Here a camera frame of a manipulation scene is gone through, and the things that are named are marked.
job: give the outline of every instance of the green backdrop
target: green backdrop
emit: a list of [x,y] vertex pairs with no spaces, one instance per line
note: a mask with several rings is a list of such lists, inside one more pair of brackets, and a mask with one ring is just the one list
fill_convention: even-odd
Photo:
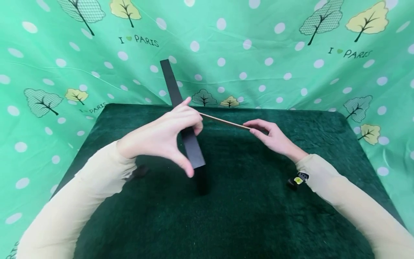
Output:
[[106,104],[171,104],[166,58],[193,105],[344,114],[414,233],[413,9],[411,0],[2,5],[0,258]]

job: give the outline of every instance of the hand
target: hand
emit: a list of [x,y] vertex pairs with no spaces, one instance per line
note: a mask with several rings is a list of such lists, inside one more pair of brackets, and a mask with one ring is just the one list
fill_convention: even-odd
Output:
[[190,161],[177,147],[177,136],[181,130],[193,127],[198,135],[203,129],[203,119],[198,111],[188,106],[190,101],[191,97],[188,97],[172,111],[125,135],[117,142],[119,153],[125,158],[138,155],[165,157],[183,168],[188,177],[193,177],[194,169]]
[[[243,125],[252,128],[250,133],[261,140],[269,149],[289,157],[294,163],[308,155],[288,139],[276,123],[256,119],[247,121]],[[269,134],[266,135],[260,130],[267,130]]]

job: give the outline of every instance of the green velvet tablecloth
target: green velvet tablecloth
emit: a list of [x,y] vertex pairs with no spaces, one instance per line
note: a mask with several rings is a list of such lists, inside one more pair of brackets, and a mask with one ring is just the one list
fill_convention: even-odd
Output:
[[[98,149],[170,109],[107,105],[58,189]],[[294,143],[332,163],[401,222],[343,115],[197,109],[235,123],[256,118],[276,122]],[[198,140],[206,160],[207,195],[200,196],[194,179],[172,162],[138,157],[137,164],[145,160],[150,172],[98,208],[81,233],[75,258],[373,258],[355,227],[307,186],[296,192],[285,186],[295,165],[248,131],[205,120]]]

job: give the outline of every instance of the forearm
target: forearm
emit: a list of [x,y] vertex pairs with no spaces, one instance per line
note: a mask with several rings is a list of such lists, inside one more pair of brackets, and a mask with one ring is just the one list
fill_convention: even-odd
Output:
[[20,240],[17,259],[72,259],[82,228],[135,168],[135,160],[123,158],[115,142],[96,152],[37,215]]
[[381,205],[340,175],[318,155],[307,155],[296,163],[309,175],[307,185],[349,220],[369,241],[375,257],[412,258],[414,238]]

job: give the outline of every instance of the tree illustration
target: tree illustration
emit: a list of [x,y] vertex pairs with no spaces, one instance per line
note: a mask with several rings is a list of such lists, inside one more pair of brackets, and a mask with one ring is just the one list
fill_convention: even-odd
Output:
[[375,34],[385,30],[388,24],[387,13],[388,9],[385,7],[385,1],[381,1],[352,17],[346,27],[350,31],[359,32],[354,42],[359,40],[362,33]]
[[82,92],[78,89],[69,88],[65,94],[65,97],[70,101],[80,102],[82,105],[85,105],[83,101],[86,100],[86,98],[88,98],[88,95],[89,94],[87,92]]
[[229,107],[229,108],[239,106],[239,104],[240,103],[233,96],[229,96],[227,99],[225,99],[224,101],[220,103],[221,106]]
[[62,101],[57,94],[49,94],[43,90],[34,90],[27,88],[24,90],[24,95],[27,99],[27,104],[30,107],[30,110],[38,118],[42,117],[49,111],[53,112],[55,115],[59,115],[53,108],[58,106]]
[[191,99],[196,104],[202,104],[203,106],[217,104],[217,100],[214,99],[206,89],[201,89],[198,93],[194,94]]
[[58,3],[70,17],[78,22],[84,22],[95,36],[88,23],[101,21],[105,17],[97,0],[58,0]]
[[349,112],[347,119],[351,117],[355,122],[361,122],[365,119],[365,112],[369,108],[372,96],[358,97],[348,100],[344,107]]
[[131,0],[112,0],[109,4],[112,14],[120,18],[129,19],[131,27],[134,28],[132,20],[140,20],[141,15]]
[[371,145],[378,143],[378,137],[380,136],[380,127],[377,125],[364,124],[361,125],[361,137],[358,138],[364,139],[366,142]]
[[317,33],[325,33],[339,27],[343,2],[344,0],[330,0],[305,20],[299,31],[304,35],[312,35],[308,46],[312,44]]

